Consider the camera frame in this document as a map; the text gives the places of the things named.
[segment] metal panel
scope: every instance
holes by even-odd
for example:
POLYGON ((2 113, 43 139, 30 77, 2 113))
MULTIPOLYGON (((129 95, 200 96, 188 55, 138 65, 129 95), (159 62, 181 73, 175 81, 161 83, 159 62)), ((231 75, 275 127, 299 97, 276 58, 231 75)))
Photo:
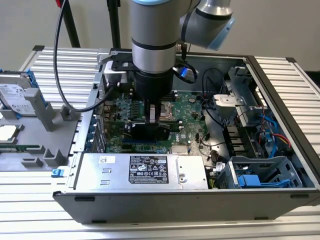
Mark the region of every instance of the metal panel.
POLYGON ((82 159, 76 190, 84 192, 90 190, 109 192, 111 190, 208 189, 201 156, 178 157, 178 155, 173 154, 144 154, 143 156, 149 156, 153 162, 155 162, 154 159, 162 158, 162 161, 165 163, 164 165, 157 165, 157 163, 153 165, 151 162, 142 164, 144 161, 142 162, 139 157, 140 155, 85 153, 82 159), (100 163, 100 158, 102 157, 113 159, 113 161, 100 163), (135 166, 133 170, 131 169, 132 163, 137 163, 133 164, 135 166), (134 173, 136 173, 136 176, 132 177, 132 179, 134 178, 135 184, 132 184, 132 180, 128 181, 128 178, 130 178, 131 174, 134 175, 134 173))
MULTIPOLYGON (((60 49, 58 52, 58 65, 60 66, 82 66, 88 67, 96 64, 97 49, 60 49)), ((36 58, 35 66, 52 65, 53 50, 45 48, 40 57, 36 58)), ((35 59, 28 59, 23 65, 21 71, 31 67, 30 64, 35 59)), ((285 58, 266 58, 258 59, 259 63, 289 65, 285 58)), ((84 89, 91 88, 93 75, 82 79, 82 77, 61 78, 62 89, 68 93, 68 88, 74 89, 75 93, 79 93, 80 87, 84 89)), ((53 75, 44 75, 37 77, 37 81, 41 82, 40 88, 50 86, 55 88, 55 80, 53 75)), ((305 90, 313 93, 309 88, 303 91, 300 88, 279 87, 284 93, 304 93, 305 90)), ((62 102, 53 103, 55 108, 60 108, 62 102)), ((84 108, 85 103, 74 103, 77 108, 84 108)), ((320 125, 301 125, 302 130, 320 130, 320 125)), ((51 172, 0 172, 0 177, 8 178, 45 178, 50 177, 51 172)), ((56 185, 48 184, 13 184, 0 185, 0 208, 3 209, 4 203, 28 203, 40 206, 43 203, 50 203, 52 192, 56 189, 56 185)), ((75 222, 71 217, 61 209, 54 210, 54 205, 44 205, 39 211, 23 211, 23 212, 3 212, 0 213, 0 239, 70 239, 70 240, 87 240, 87 239, 260 239, 265 240, 301 240, 301 239, 317 239, 320 238, 320 207, 307 206, 299 207, 276 220, 259 220, 259 221, 239 221, 239 222, 187 222, 187 223, 157 223, 157 224, 90 224, 83 225, 75 222)))
POLYGON ((320 154, 320 90, 297 63, 256 57, 293 118, 320 154))

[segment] red cable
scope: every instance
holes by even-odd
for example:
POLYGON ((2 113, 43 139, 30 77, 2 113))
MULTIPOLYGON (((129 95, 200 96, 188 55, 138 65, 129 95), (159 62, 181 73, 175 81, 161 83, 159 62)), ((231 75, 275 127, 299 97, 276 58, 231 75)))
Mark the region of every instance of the red cable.
POLYGON ((288 138, 286 138, 285 136, 283 136, 283 135, 281 135, 281 134, 277 134, 277 133, 272 133, 272 135, 273 135, 273 136, 276 136, 276 137, 279 137, 279 138, 282 138, 283 140, 285 140, 285 141, 288 143, 289 148, 291 148, 291 143, 290 143, 290 141, 289 141, 288 138))
POLYGON ((263 114, 263 118, 262 118, 262 121, 261 121, 261 125, 263 126, 264 125, 264 121, 265 121, 265 116, 266 116, 264 106, 262 106, 262 114, 263 114))
POLYGON ((55 2, 58 5, 58 8, 61 8, 61 6, 62 6, 61 0, 55 0, 55 2))

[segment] capacitor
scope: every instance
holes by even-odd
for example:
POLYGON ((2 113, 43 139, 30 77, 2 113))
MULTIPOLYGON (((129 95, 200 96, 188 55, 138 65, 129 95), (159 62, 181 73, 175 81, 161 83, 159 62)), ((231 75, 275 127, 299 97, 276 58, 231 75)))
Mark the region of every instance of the capacitor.
POLYGON ((218 161, 219 153, 215 150, 210 151, 211 160, 213 163, 218 161))
POLYGON ((206 135, 204 136, 204 140, 206 140, 206 141, 208 141, 209 138, 210 138, 210 133, 208 133, 208 134, 206 134, 206 135))
POLYGON ((204 115, 204 112, 203 112, 203 111, 201 111, 200 120, 201 120, 201 121, 206 120, 206 116, 204 115))
POLYGON ((197 143, 199 143, 199 138, 200 138, 200 136, 199 136, 199 133, 197 132, 197 133, 195 134, 195 141, 196 141, 197 143))
POLYGON ((188 101, 191 104, 194 104, 196 102, 196 100, 193 97, 190 97, 188 101))

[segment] warning label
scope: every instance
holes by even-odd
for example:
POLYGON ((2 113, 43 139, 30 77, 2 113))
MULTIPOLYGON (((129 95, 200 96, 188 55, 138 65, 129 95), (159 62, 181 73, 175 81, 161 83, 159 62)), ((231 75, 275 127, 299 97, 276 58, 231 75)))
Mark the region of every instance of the warning label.
POLYGON ((129 182, 131 184, 168 184, 166 156, 130 156, 129 182))

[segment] wire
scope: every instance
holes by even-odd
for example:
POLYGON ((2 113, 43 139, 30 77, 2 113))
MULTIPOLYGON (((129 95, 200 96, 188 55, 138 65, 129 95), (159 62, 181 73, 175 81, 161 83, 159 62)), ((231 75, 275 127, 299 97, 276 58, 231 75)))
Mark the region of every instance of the wire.
POLYGON ((59 17, 58 17, 58 22, 56 25, 56 30, 55 30, 55 36, 54 36, 54 46, 53 46, 53 72, 54 72, 54 77, 55 77, 55 82, 56 82, 56 87, 58 88, 59 94, 64 102, 65 105, 67 105, 67 107, 77 113, 84 113, 84 112, 89 112, 91 110, 94 110, 95 108, 97 108, 98 106, 100 106, 101 104, 103 104, 107 98, 109 97, 110 93, 112 92, 112 90, 114 89, 113 86, 111 86, 108 90, 108 92, 104 95, 104 97, 99 100, 97 103, 95 103, 94 105, 90 106, 90 107, 86 107, 86 108, 82 108, 82 109, 77 109, 74 108, 73 106, 71 106, 71 104, 68 102, 68 100, 66 99, 64 92, 62 91, 61 85, 60 85, 60 80, 59 80, 59 75, 58 75, 58 64, 57 64, 57 54, 58 54, 58 42, 59 42, 59 35, 60 35, 60 28, 61 28, 61 23, 62 23, 62 19, 64 16, 64 9, 65 9, 65 4, 66 4, 67 0, 64 0, 60 9, 60 13, 59 13, 59 17))
POLYGON ((223 129, 225 128, 225 126, 223 126, 220 122, 218 122, 218 120, 216 120, 214 118, 214 116, 211 115, 211 113, 209 112, 209 110, 207 108, 205 108, 206 113, 210 116, 210 118, 215 121, 216 124, 218 124, 220 127, 222 127, 223 129))
POLYGON ((265 122, 265 117, 266 117, 265 106, 263 106, 263 105, 262 105, 262 114, 263 114, 263 117, 262 117, 262 120, 261 120, 261 125, 263 126, 264 122, 265 122))
POLYGON ((240 119, 241 116, 243 116, 245 113, 249 112, 250 110, 252 110, 251 108, 245 110, 243 113, 241 113, 237 118, 236 120, 234 121, 234 125, 236 125, 240 119))
POLYGON ((201 143, 198 146, 198 150, 199 150, 200 154, 203 155, 203 156, 209 157, 209 155, 207 155, 207 154, 202 152, 202 150, 200 149, 200 146, 201 146, 201 143))
POLYGON ((197 70, 191 65, 189 64, 186 60, 183 60, 182 62, 179 62, 179 64, 175 65, 176 68, 185 68, 185 69, 190 69, 193 73, 193 81, 190 81, 188 79, 186 79, 184 76, 182 76, 178 71, 173 71, 173 74, 180 79, 181 81, 185 82, 186 84, 195 84, 197 82, 198 79, 198 74, 197 74, 197 70))
MULTIPOLYGON (((268 117, 268 116, 266 116, 266 115, 260 114, 260 117, 262 117, 262 119, 263 119, 263 117, 264 117, 264 119, 266 119, 266 120, 269 121, 270 123, 273 123, 274 129, 275 129, 275 133, 278 132, 278 124, 277 124, 276 121, 273 121, 270 117, 268 117)), ((277 143, 278 143, 278 141, 277 141, 277 138, 276 138, 276 137, 274 138, 274 141, 273 141, 273 142, 274 142, 274 143, 273 143, 272 152, 271 152, 270 155, 268 156, 268 159, 273 158, 274 155, 275 155, 275 153, 276 153, 276 151, 277 151, 277 143)))
POLYGON ((132 135, 130 135, 129 133, 123 132, 122 134, 132 138, 132 135))
POLYGON ((207 136, 209 134, 209 132, 207 132, 205 135, 203 135, 203 137, 200 139, 200 143, 206 147, 215 147, 215 146, 218 146, 218 145, 221 145, 221 144, 225 144, 226 142, 220 142, 220 143, 217 143, 217 144, 214 144, 214 145, 208 145, 206 143, 204 143, 204 138, 205 136, 207 136))
POLYGON ((207 69, 203 72, 202 77, 201 77, 201 82, 202 82, 202 95, 203 95, 203 96, 205 96, 205 75, 206 75, 206 73, 207 73, 208 71, 210 71, 210 70, 216 70, 216 71, 218 71, 218 72, 221 74, 222 78, 223 78, 223 76, 224 76, 224 74, 223 74, 218 68, 216 68, 216 67, 209 67, 209 68, 207 68, 207 69))
POLYGON ((289 139, 286 138, 285 136, 283 136, 281 134, 277 134, 277 133, 272 133, 271 135, 276 136, 276 137, 280 138, 281 140, 285 141, 289 145, 289 148, 291 148, 291 143, 290 143, 289 139))
POLYGON ((260 135, 261 133, 264 133, 265 131, 256 131, 255 132, 255 134, 254 134, 254 137, 253 137, 253 140, 254 140, 254 143, 255 143, 255 145, 256 145, 256 147, 257 147, 257 149, 258 149, 258 154, 257 154, 257 156, 259 156, 259 153, 261 153, 261 156, 262 156, 262 158, 266 158, 266 156, 265 156, 265 152, 264 152, 264 150, 263 150, 263 148, 261 147, 261 145, 259 144, 259 142, 257 141, 257 137, 258 137, 258 135, 260 135))
POLYGON ((286 145, 289 145, 289 143, 286 141, 286 140, 284 140, 283 138, 281 138, 281 137, 278 137, 277 136, 277 138, 279 138, 282 142, 284 142, 286 145))

